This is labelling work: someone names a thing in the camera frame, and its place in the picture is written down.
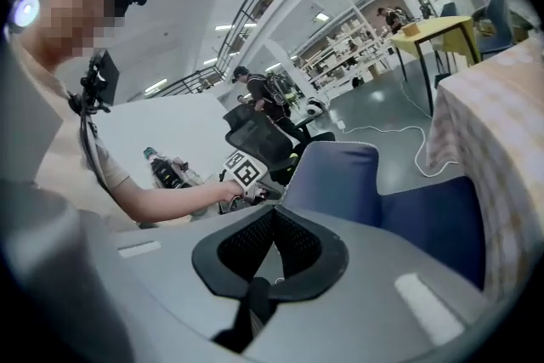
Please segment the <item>floor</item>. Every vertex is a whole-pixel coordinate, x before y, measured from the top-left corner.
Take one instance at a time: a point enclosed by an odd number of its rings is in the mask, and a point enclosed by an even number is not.
[[[431,83],[437,74],[434,54],[425,57]],[[408,82],[404,90],[424,111],[428,113],[428,101],[425,82],[418,60],[405,64]],[[383,73],[364,85],[348,91],[331,101],[329,114],[310,124],[310,132],[334,132],[337,141],[360,141],[374,144],[380,153],[377,175],[377,188],[381,194],[391,194],[411,190],[429,184],[436,184],[454,177],[461,172],[455,165],[449,165],[442,174],[434,178],[422,176],[414,165],[414,156],[422,143],[422,135],[416,129],[402,133],[380,133],[372,129],[357,130],[344,134],[335,122],[343,121],[345,131],[363,126],[374,126],[382,130],[401,129],[406,126],[418,126],[428,132],[431,120],[423,115],[400,89],[403,79],[400,67]],[[425,170],[425,148],[418,158],[420,167]]]

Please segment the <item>checkered tablecloth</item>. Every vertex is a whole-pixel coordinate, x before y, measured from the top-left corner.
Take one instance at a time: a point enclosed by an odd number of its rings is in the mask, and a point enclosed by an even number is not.
[[[544,62],[537,39],[440,83],[427,164],[448,160],[474,183],[485,234],[484,293],[497,300],[527,277],[544,247]]]

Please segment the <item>black pants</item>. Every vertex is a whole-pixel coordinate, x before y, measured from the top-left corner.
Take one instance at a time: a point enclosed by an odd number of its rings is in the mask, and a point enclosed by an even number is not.
[[[306,139],[306,136],[304,135],[303,131],[300,129],[297,129],[295,127],[295,124],[286,116],[283,118],[280,118],[277,122],[275,122],[275,125],[283,130],[285,133],[287,133],[289,136],[296,139],[298,142],[302,144],[307,144],[308,140]]]

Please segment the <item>cable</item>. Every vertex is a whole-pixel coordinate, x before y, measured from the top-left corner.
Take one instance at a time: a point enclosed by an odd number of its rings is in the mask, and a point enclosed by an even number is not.
[[[400,90],[402,91],[402,94],[404,94],[405,97],[406,97],[406,99],[407,99],[410,103],[412,103],[417,109],[419,109],[419,110],[421,111],[421,113],[422,113],[424,116],[426,116],[427,118],[431,118],[431,119],[432,119],[432,117],[431,117],[427,112],[425,112],[421,107],[419,107],[419,106],[416,104],[416,102],[414,102],[414,100],[412,100],[410,97],[408,97],[408,94],[405,92],[404,87],[403,87],[404,82],[405,82],[405,80],[403,80],[403,81],[400,83]],[[380,129],[380,128],[375,128],[374,126],[364,126],[363,128],[352,128],[351,130],[348,130],[347,132],[345,132],[345,128],[344,128],[344,129],[342,129],[342,133],[343,133],[343,134],[348,134],[348,133],[354,132],[355,130],[362,130],[362,129],[365,129],[365,128],[371,128],[371,129],[377,130],[378,132],[381,132],[381,133],[404,132],[405,130],[407,130],[407,129],[409,129],[409,128],[416,128],[417,130],[419,130],[419,131],[422,133],[422,135],[423,135],[423,142],[422,142],[422,144],[419,146],[419,149],[417,150],[417,153],[416,153],[416,155],[414,156],[414,164],[416,164],[416,167],[417,167],[417,169],[419,170],[419,172],[420,172],[423,176],[425,176],[425,177],[427,177],[427,178],[429,178],[429,179],[432,178],[432,177],[436,177],[436,176],[438,176],[439,174],[441,174],[441,173],[445,170],[445,168],[446,168],[448,165],[450,165],[450,164],[459,165],[459,162],[448,161],[448,162],[446,162],[446,163],[444,164],[444,166],[442,167],[442,169],[440,169],[440,171],[438,171],[436,174],[427,174],[427,173],[425,173],[425,172],[422,170],[422,168],[419,166],[419,164],[417,163],[417,158],[419,157],[419,154],[421,153],[421,151],[422,151],[422,149],[423,149],[423,146],[424,146],[425,143],[427,142],[427,137],[425,136],[425,131],[424,131],[422,128],[420,128],[419,126],[408,126],[408,127],[406,127],[406,128],[401,128],[401,129],[390,129],[390,130],[382,130],[382,129]]]

